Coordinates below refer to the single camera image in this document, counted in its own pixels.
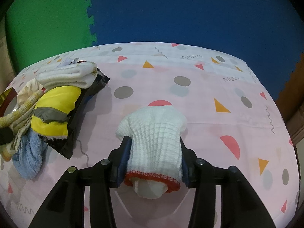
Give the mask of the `white knit glove red cuff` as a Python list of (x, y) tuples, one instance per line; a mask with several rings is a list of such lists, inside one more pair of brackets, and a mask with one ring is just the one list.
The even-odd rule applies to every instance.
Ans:
[(124, 183), (139, 197), (158, 199), (180, 189), (186, 127), (186, 117), (172, 105), (143, 107), (123, 118), (116, 137), (131, 138)]

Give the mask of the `light blue terry towel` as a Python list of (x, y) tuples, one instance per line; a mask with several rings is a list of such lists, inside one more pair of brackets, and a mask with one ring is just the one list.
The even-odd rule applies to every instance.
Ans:
[(18, 152), (13, 155), (12, 162), (20, 176), (33, 180), (40, 171), (47, 143), (31, 128), (21, 136)]

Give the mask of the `white towel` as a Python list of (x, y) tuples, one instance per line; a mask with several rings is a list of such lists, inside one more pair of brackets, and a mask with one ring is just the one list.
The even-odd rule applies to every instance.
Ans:
[(94, 62), (81, 62), (39, 73), (36, 79), (45, 89), (60, 86), (87, 89), (92, 85), (96, 76), (97, 65)]

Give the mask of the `beige striped towel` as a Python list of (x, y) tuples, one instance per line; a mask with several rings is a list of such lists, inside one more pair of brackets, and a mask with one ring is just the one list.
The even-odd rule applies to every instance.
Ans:
[(33, 109), (43, 94), (44, 91), (42, 89), (34, 92), (18, 110), (1, 117), (1, 129), (9, 129), (12, 132), (12, 140), (10, 142), (1, 142), (1, 157), (4, 161), (10, 161), (12, 156), (17, 153), (21, 136), (30, 127)]

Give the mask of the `cream cloth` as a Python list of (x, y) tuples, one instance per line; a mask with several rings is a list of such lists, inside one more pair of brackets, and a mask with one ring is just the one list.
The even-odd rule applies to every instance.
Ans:
[(17, 94), (17, 104), (23, 105), (24, 102), (36, 91), (42, 89), (43, 86), (37, 79), (32, 79), (28, 81), (25, 86)]

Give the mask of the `black foil snack bag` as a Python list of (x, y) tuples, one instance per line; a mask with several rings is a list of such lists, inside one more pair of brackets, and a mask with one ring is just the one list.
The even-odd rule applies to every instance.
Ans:
[(76, 101), (76, 107), (67, 115), (67, 132), (68, 136), (65, 139), (47, 139), (45, 136), (40, 137), (54, 150), (60, 153), (68, 160), (73, 155), (74, 143), (76, 141), (76, 128), (80, 116), (86, 106), (86, 103), (99, 91), (101, 91), (109, 82), (107, 77), (99, 68), (97, 69), (97, 76), (92, 85), (87, 89), (82, 89), (80, 97)]

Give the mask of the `pink patterned tablecloth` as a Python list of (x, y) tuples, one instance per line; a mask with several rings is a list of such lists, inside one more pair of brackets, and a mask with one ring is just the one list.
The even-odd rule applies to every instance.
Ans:
[(275, 102), (243, 60), (181, 44), (110, 44), (43, 59), (24, 68), (10, 86), (19, 91), (68, 59), (96, 63), (110, 81), (88, 101), (70, 160), (48, 149), (31, 181), (12, 162), (2, 163), (1, 203), (18, 227), (30, 225), (68, 167), (90, 167), (119, 146), (115, 131), (126, 115), (157, 105), (173, 105), (186, 116), (182, 139), (199, 158), (241, 170), (276, 227), (291, 221), (299, 195), (295, 150)]

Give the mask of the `yellow grey reflective pouch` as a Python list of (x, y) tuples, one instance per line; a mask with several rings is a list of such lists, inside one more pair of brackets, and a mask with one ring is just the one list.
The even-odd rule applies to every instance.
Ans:
[(32, 130), (47, 139), (66, 139), (68, 115), (75, 110), (80, 95), (76, 86), (60, 86), (43, 94), (33, 109)]

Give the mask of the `brown foam mat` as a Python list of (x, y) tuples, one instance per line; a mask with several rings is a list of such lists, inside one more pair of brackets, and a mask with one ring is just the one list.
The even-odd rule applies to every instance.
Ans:
[(285, 123), (303, 104), (303, 52), (275, 103)]

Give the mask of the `steel bowl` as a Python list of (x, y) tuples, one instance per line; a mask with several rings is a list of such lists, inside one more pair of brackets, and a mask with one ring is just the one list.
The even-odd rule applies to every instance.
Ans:
[(10, 114), (17, 105), (17, 95), (10, 94), (6, 97), (1, 95), (0, 117)]

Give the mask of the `blue foam mat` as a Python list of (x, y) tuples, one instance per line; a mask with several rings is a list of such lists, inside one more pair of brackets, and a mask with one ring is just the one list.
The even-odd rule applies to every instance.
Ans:
[(303, 53), (303, 21), (289, 0), (89, 0), (98, 44), (167, 42), (244, 60), (273, 99)]

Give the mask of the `green foam mat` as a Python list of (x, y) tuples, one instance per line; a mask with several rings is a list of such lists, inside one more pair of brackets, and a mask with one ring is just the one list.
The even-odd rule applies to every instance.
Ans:
[(5, 16), (8, 51), (16, 73), (40, 60), (97, 42), (91, 0), (15, 0)]

